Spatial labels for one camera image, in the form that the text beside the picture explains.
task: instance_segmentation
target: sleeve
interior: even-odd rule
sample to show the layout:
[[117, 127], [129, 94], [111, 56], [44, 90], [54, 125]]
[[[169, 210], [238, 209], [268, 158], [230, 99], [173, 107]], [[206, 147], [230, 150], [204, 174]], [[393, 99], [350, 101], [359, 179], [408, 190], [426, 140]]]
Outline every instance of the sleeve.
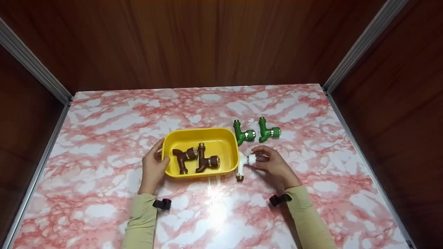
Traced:
[[155, 196], [150, 194], [135, 196], [122, 249], [151, 249], [153, 247], [157, 218], [157, 209], [152, 206], [154, 201]]
[[287, 204], [303, 249], [336, 249], [334, 239], [313, 206], [306, 187], [292, 187], [284, 192], [292, 197]]

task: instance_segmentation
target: human hand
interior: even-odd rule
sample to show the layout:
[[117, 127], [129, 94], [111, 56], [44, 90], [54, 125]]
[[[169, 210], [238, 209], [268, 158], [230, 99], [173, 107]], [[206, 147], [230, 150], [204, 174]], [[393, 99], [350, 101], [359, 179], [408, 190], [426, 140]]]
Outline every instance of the human hand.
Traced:
[[163, 141], [164, 138], [160, 139], [142, 159], [143, 174], [139, 194], [155, 195], [155, 190], [165, 174], [166, 167], [171, 159], [165, 156], [163, 161], [161, 160], [160, 149]]
[[285, 189], [302, 185], [300, 179], [275, 149], [261, 145], [253, 148], [252, 152], [258, 157], [254, 166], [271, 173], [283, 183]]

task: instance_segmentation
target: plastic tray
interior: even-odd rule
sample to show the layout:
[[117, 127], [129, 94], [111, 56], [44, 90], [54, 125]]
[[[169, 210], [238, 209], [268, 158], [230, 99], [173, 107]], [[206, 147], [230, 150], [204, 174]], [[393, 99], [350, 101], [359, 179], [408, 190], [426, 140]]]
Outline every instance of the plastic tray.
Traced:
[[[205, 157], [219, 156], [220, 166], [215, 169], [207, 168], [202, 173], [195, 173], [198, 168], [198, 159], [186, 161], [188, 174], [180, 175], [177, 157], [172, 155], [172, 149], [185, 151], [191, 147], [198, 147], [199, 143], [205, 143]], [[176, 178], [195, 178], [213, 175], [223, 175], [235, 170], [238, 166], [239, 155], [235, 135], [226, 128], [199, 128], [190, 130], [178, 130], [169, 133], [165, 137], [162, 149], [162, 159], [170, 157], [166, 168], [166, 174]]]

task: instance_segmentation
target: green faucet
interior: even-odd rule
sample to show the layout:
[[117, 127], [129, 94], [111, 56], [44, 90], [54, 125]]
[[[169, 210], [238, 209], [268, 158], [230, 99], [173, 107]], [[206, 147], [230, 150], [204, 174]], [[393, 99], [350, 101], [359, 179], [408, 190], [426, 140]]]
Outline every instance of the green faucet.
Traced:
[[238, 146], [240, 146], [245, 140], [254, 141], [255, 131], [247, 130], [245, 132], [242, 132], [240, 130], [240, 121], [238, 119], [234, 120], [234, 131], [235, 131], [235, 137], [237, 138]]
[[258, 139], [260, 143], [265, 142], [269, 137], [280, 137], [281, 135], [281, 130], [278, 127], [272, 127], [270, 129], [266, 128], [266, 119], [264, 117], [260, 117], [258, 125], [260, 126], [261, 135]]

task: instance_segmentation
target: wooden panel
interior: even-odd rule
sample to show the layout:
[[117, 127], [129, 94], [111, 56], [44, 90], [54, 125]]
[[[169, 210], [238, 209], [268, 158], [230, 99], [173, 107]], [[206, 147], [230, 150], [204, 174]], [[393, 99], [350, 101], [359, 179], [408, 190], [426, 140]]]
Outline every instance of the wooden panel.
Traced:
[[323, 83], [385, 0], [0, 0], [74, 93]]
[[443, 1], [409, 1], [332, 96], [413, 241], [443, 233]]
[[0, 242], [8, 234], [63, 105], [0, 46]]

